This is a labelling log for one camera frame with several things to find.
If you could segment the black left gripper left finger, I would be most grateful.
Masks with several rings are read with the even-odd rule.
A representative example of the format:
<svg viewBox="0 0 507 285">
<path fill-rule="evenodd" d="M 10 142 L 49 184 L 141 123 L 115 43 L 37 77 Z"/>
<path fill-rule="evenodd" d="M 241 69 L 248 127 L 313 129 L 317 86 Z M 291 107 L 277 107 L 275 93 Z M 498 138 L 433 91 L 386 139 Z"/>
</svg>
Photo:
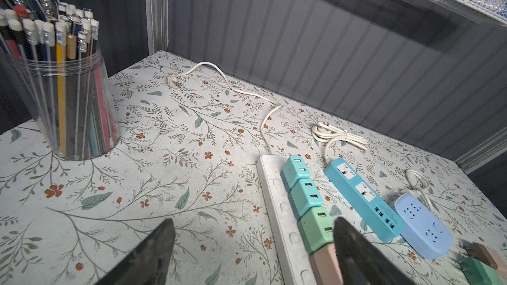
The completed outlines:
<svg viewBox="0 0 507 285">
<path fill-rule="evenodd" d="M 176 232 L 173 220 L 162 221 L 98 284 L 165 284 Z"/>
</svg>

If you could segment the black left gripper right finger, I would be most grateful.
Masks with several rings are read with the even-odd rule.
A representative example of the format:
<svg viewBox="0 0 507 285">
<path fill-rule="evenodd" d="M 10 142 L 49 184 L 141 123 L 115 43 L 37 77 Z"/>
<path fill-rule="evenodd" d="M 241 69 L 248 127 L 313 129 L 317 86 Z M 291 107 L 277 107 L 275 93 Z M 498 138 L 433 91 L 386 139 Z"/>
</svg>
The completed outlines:
<svg viewBox="0 0 507 285">
<path fill-rule="evenodd" d="M 344 284 L 413 284 L 341 216 L 334 222 L 334 245 Z"/>
</svg>

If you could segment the teal power strip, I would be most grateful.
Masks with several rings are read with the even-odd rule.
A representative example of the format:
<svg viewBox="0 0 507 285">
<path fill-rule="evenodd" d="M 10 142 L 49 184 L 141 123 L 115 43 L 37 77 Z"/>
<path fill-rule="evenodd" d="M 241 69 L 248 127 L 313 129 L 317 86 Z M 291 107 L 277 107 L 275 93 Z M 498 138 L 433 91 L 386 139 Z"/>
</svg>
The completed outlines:
<svg viewBox="0 0 507 285">
<path fill-rule="evenodd" d="M 332 161 L 324 174 L 382 242 L 401 236 L 405 222 L 345 160 Z"/>
</svg>

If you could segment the green plug cube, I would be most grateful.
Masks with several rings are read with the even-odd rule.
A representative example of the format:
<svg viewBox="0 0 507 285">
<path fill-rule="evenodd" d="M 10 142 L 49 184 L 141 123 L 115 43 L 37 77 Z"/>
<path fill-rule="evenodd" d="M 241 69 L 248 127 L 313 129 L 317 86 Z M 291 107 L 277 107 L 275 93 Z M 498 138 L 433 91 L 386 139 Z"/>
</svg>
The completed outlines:
<svg viewBox="0 0 507 285">
<path fill-rule="evenodd" d="M 311 208 L 297 226 L 309 255 L 334 242 L 334 222 L 325 207 Z"/>
<path fill-rule="evenodd" d="M 473 257 L 459 262 L 470 285 L 503 285 L 504 282 L 495 269 Z"/>
</svg>

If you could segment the teal plug cube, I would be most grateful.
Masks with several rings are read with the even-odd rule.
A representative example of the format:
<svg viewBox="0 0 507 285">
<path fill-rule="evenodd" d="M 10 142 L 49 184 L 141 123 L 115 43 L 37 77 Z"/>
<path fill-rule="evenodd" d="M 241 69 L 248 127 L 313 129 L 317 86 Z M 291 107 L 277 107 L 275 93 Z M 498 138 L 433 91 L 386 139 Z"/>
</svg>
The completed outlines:
<svg viewBox="0 0 507 285">
<path fill-rule="evenodd" d="M 287 192 L 290 192 L 300 179 L 308 179 L 311 176 L 310 170 L 301 156 L 290 156 L 280 175 Z"/>
<path fill-rule="evenodd" d="M 289 202 L 297 220 L 311 208 L 323 205 L 323 199 L 312 179 L 298 180 L 289 192 Z"/>
</svg>

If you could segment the white multicolour power strip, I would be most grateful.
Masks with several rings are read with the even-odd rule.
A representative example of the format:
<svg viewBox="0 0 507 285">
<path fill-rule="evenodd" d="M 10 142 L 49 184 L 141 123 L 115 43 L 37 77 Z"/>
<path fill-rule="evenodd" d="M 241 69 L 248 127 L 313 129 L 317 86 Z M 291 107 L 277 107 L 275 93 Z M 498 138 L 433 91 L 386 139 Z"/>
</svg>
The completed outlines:
<svg viewBox="0 0 507 285">
<path fill-rule="evenodd" d="M 281 178 L 286 156 L 261 155 L 257 162 L 261 190 L 285 284 L 315 284 L 297 219 L 289 203 L 289 193 Z"/>
</svg>

